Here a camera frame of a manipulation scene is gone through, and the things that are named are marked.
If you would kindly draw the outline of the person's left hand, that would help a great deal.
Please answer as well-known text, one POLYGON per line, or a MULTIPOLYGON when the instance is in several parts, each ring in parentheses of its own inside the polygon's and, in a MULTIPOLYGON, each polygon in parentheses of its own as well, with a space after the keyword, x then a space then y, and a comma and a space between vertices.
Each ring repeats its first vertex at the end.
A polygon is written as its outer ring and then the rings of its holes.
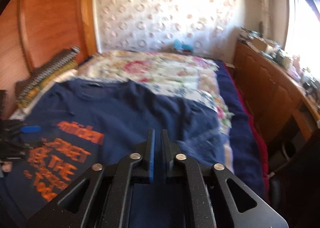
POLYGON ((12 162, 10 161, 1 161, 1 170, 5 173, 9 173, 12 170, 12 162))

